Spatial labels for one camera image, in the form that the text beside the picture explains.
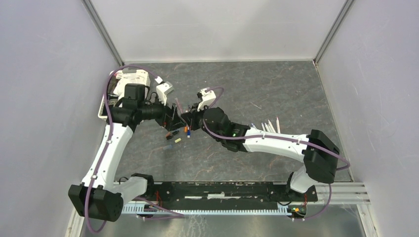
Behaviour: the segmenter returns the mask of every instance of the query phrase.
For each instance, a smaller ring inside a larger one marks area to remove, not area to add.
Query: gray floor
[[[169,102],[177,97],[184,109],[198,102],[196,93],[221,85],[218,102],[234,122],[260,123],[279,117],[281,132],[310,133],[319,129],[341,147],[320,78],[312,62],[216,62],[142,64],[174,85]],[[301,163],[265,153],[227,151],[198,130],[181,142],[165,139],[166,130],[154,121],[142,123],[129,141],[116,178],[151,174],[155,181],[286,181]],[[173,144],[170,150],[163,147]],[[350,181],[348,171],[336,181]]]
[[[307,215],[322,206],[308,207]],[[102,221],[93,220],[98,229]],[[285,216],[188,216],[185,219],[143,221],[132,215],[122,215],[118,221],[106,223],[98,235],[85,227],[81,236],[151,236],[151,237],[364,237],[355,205],[329,206],[320,217],[294,223]]]

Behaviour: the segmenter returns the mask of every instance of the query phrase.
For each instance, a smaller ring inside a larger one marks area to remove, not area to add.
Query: white wall
[[[419,1],[359,0],[320,61],[383,237],[419,236]]]
[[[0,32],[0,236],[63,236],[116,63],[79,0],[2,0]]]
[[[345,0],[92,0],[125,61],[311,60]]]

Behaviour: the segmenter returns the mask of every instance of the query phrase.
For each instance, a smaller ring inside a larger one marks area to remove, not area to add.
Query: metal frame
[[[115,47],[114,43],[111,40],[108,32],[106,31],[105,26],[103,25],[102,20],[100,19],[99,15],[97,14],[96,9],[93,6],[91,0],[82,0],[83,5],[85,6],[87,12],[89,13],[92,21],[94,22],[97,30],[99,31],[100,35],[102,36],[103,40],[108,46],[109,50],[111,51],[112,56],[114,57],[115,61],[119,64],[119,66],[123,66],[124,62],[119,55],[117,48]]]
[[[324,205],[329,198],[329,186],[328,185],[316,185],[316,190],[318,194],[317,202],[309,202],[309,205]],[[124,206],[125,214],[133,212],[133,207],[144,205],[144,202],[131,201]],[[299,205],[302,203],[293,202],[293,205]],[[371,202],[368,197],[367,191],[363,183],[353,183],[353,182],[338,182],[332,184],[332,200],[331,205],[342,205],[342,204],[355,204],[357,205],[362,226],[366,237],[378,237],[377,229],[374,225],[374,219],[372,216]],[[278,212],[246,212],[241,213],[237,212],[217,212],[217,211],[200,211],[200,215],[287,215],[286,212],[283,212],[283,207],[278,208]],[[84,217],[78,215],[75,209],[70,217],[68,228],[65,233],[65,237],[79,237],[82,233],[84,224]]]
[[[319,52],[317,52],[316,57],[314,57],[313,61],[315,64],[318,64],[320,60],[322,59],[323,55],[325,54],[326,49],[328,48],[330,42],[332,41],[333,37],[335,36],[337,30],[339,29],[342,21],[344,20],[346,14],[350,10],[354,0],[346,0],[345,4],[343,5],[342,9],[340,10],[339,14],[337,15],[337,18],[335,22],[333,22],[332,27],[329,30],[329,33],[327,34],[325,40],[323,41],[322,46],[319,49]]]

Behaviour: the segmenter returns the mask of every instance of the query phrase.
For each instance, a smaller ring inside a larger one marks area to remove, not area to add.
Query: gray stone surface
[[[341,147],[320,78],[312,62],[209,62],[142,64],[174,86],[170,103],[177,97],[183,109],[198,102],[196,93],[221,85],[218,102],[234,122],[261,129],[260,123],[279,117],[281,132],[310,133],[319,129]],[[265,153],[233,153],[201,130],[191,138],[181,132],[175,144],[165,139],[166,130],[145,121],[126,146],[116,178],[133,173],[151,174],[156,181],[286,181],[301,163]],[[163,147],[172,144],[170,150]],[[350,181],[348,171],[336,181]]]

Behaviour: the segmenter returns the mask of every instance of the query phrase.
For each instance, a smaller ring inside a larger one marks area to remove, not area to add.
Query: robotic arm
[[[302,142],[315,144],[329,151],[339,154],[339,149],[321,131],[312,130],[309,135],[286,135],[269,133],[250,128],[247,125],[231,122],[221,108],[209,108],[216,99],[215,93],[198,92],[200,103],[192,106],[190,111],[177,113],[175,106],[167,105],[167,94],[172,85],[162,82],[156,87],[157,96],[154,103],[145,101],[146,88],[141,84],[127,84],[121,107],[111,108],[113,123],[106,125],[105,135],[91,168],[80,185],[72,185],[69,197],[79,215],[84,216],[84,203],[88,184],[91,179],[95,182],[90,193],[89,217],[100,220],[116,221],[123,206],[137,196],[149,195],[154,184],[151,175],[133,174],[126,182],[114,185],[115,173],[122,153],[132,137],[137,125],[143,120],[154,119],[168,131],[188,125],[192,130],[202,129],[223,147],[233,152],[265,152],[286,156],[304,163],[297,172],[290,175],[286,192],[290,195],[302,194],[317,183],[330,184],[334,182],[337,159],[315,147],[304,145]],[[113,135],[107,141],[107,134],[113,127]],[[100,160],[105,144],[108,144],[100,166]]]

